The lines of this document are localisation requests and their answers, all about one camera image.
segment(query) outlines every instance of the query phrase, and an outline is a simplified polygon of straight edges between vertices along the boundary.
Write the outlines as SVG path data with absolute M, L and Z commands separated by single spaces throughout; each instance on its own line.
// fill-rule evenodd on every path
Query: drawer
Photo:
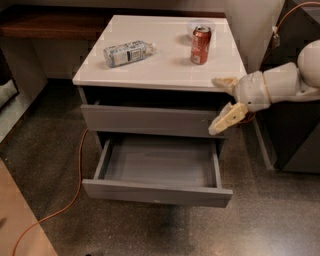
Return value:
M 102 89 L 81 106 L 89 130 L 98 132 L 212 137 L 208 127 L 230 100 L 223 93 Z
M 214 140 L 175 136 L 112 135 L 83 186 L 93 198 L 160 204 L 226 207 L 232 196 Z

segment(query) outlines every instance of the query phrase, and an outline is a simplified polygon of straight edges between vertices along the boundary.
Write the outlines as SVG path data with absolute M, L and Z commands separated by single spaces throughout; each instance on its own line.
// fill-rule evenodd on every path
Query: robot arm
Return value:
M 320 40 L 307 45 L 299 54 L 298 66 L 287 63 L 264 73 L 236 78 L 215 78 L 213 84 L 232 95 L 236 104 L 228 103 L 209 127 L 218 134 L 240 122 L 248 112 L 257 112 L 281 101 L 305 102 L 320 99 Z

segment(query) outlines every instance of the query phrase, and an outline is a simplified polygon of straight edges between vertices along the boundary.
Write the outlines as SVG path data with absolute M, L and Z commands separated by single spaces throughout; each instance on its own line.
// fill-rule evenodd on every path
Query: concrete floor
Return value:
M 86 125 L 76 88 L 48 85 L 1 147 L 36 218 L 64 207 L 77 186 L 78 146 Z M 83 176 L 99 152 L 84 143 Z M 320 175 L 267 171 L 252 124 L 237 128 L 221 159 L 226 209 L 91 199 L 84 190 L 65 213 L 42 224 L 58 255 L 301 256 L 320 251 Z

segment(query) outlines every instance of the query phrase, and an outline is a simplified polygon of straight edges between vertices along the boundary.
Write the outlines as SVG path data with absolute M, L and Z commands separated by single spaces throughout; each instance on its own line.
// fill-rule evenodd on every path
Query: desk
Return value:
M 211 79 L 245 69 L 224 18 L 212 18 L 208 62 L 191 63 L 191 19 L 115 15 L 73 78 L 103 148 L 94 178 L 83 181 L 89 196 L 226 207 L 232 191 L 222 188 L 217 145 L 228 134 L 212 137 L 208 126 L 232 98 Z M 157 53 L 109 68 L 103 49 L 134 40 L 156 43 Z

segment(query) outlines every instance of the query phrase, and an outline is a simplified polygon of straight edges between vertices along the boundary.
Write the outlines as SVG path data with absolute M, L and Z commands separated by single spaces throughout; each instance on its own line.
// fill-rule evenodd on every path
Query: red soda can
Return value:
M 211 29 L 208 26 L 197 26 L 193 31 L 190 60 L 196 64 L 207 62 L 211 40 Z

